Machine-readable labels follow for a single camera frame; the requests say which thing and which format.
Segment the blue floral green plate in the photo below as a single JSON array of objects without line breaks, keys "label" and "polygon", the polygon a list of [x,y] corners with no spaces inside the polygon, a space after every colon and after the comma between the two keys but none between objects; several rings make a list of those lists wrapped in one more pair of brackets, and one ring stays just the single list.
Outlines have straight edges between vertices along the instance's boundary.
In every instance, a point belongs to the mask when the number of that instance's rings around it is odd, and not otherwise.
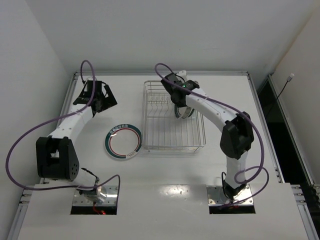
[{"label": "blue floral green plate", "polygon": [[188,117],[191,117],[191,116],[194,114],[194,112],[195,112],[195,109],[192,108],[191,111],[190,111],[190,113],[189,113],[189,115],[188,115]]}]

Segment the white plate with grey rim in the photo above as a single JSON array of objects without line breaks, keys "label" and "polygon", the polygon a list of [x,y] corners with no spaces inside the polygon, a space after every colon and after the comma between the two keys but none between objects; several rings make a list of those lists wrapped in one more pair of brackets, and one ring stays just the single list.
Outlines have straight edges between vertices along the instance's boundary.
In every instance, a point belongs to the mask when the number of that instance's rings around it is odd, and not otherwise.
[{"label": "white plate with grey rim", "polygon": [[183,113],[183,115],[181,116],[183,119],[186,119],[186,118],[188,118],[189,117],[189,115],[190,115],[190,113],[192,112],[192,108],[191,107],[186,107],[185,108],[185,111],[184,111],[184,113]]}]

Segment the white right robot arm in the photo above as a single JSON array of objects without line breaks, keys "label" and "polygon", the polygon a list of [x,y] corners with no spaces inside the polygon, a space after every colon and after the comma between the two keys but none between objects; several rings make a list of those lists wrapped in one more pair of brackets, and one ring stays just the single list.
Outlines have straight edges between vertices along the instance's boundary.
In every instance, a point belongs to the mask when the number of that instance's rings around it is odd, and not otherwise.
[{"label": "white right robot arm", "polygon": [[221,132],[219,145],[226,155],[226,176],[222,187],[225,196],[233,200],[246,187],[244,183],[246,160],[254,141],[252,126],[240,114],[209,101],[208,95],[193,80],[182,82],[179,77],[171,73],[160,82],[177,107],[195,109]]}]

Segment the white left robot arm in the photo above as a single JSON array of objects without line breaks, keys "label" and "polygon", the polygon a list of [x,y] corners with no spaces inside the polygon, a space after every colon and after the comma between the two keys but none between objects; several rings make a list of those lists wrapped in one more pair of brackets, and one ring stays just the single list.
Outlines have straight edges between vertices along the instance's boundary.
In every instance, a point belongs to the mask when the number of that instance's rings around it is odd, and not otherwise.
[{"label": "white left robot arm", "polygon": [[88,80],[72,103],[68,116],[47,137],[39,137],[36,141],[38,175],[75,185],[87,198],[98,198],[102,190],[98,186],[100,179],[90,170],[80,167],[74,142],[96,114],[115,105],[117,101],[108,84]]}]

